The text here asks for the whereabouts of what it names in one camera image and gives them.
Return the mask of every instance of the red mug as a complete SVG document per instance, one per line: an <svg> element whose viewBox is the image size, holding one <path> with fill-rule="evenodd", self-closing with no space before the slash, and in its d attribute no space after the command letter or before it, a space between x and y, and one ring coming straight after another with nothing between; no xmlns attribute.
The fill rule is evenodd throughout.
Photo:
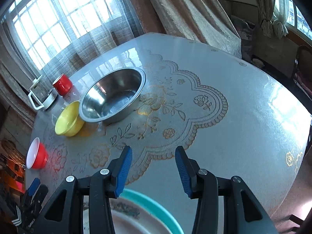
<svg viewBox="0 0 312 234"><path fill-rule="evenodd" d="M40 142L39 137L35 138L29 146L26 167L27 169L41 169L46 165L48 160L48 153L43 143Z"/></svg>
<svg viewBox="0 0 312 234"><path fill-rule="evenodd" d="M54 81L53 86L61 96L65 96L73 88L73 83L62 74Z"/></svg>

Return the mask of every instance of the yellow bowl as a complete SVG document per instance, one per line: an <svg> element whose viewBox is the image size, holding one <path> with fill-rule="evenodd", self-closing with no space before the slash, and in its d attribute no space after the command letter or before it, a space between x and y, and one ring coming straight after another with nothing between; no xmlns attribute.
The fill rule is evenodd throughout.
<svg viewBox="0 0 312 234"><path fill-rule="evenodd" d="M85 122L79 116L79 101L69 104L60 114L55 124L57 135L74 136Z"/></svg>

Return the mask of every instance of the window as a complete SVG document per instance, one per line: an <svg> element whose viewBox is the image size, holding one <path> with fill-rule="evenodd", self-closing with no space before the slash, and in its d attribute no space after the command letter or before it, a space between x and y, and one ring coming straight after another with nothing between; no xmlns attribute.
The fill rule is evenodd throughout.
<svg viewBox="0 0 312 234"><path fill-rule="evenodd" d="M121 17L116 0L15 0L9 14L39 70L77 38Z"/></svg>
<svg viewBox="0 0 312 234"><path fill-rule="evenodd" d="M305 39L307 42L312 44L312 31L301 14L298 7L294 4L292 0L289 1L289 14L286 26L291 30ZM279 6L279 0L275 0L276 6Z"/></svg>

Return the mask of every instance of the white handle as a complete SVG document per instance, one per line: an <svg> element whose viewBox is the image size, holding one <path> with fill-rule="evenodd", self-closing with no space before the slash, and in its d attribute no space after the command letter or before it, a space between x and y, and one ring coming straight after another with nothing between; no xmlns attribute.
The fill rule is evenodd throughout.
<svg viewBox="0 0 312 234"><path fill-rule="evenodd" d="M36 102L39 104L38 107L35 106L35 103L34 103L34 101L32 100L32 95L33 95L33 97L35 98ZM39 109L41 109L41 108L44 107L44 105L40 102L40 100L37 98L37 96L36 96L35 94L33 94L32 91L30 91L30 93L28 94L28 98L29 98L30 103L32 104L32 107L33 107L35 110L39 110Z"/></svg>

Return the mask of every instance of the plate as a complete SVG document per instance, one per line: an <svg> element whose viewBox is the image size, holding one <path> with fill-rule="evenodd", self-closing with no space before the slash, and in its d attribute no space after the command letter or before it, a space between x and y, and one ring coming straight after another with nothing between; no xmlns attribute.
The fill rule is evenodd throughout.
<svg viewBox="0 0 312 234"><path fill-rule="evenodd" d="M84 197L84 234L89 234L89 197ZM116 234L184 234L175 218L159 203L139 192L124 189L110 199Z"/></svg>

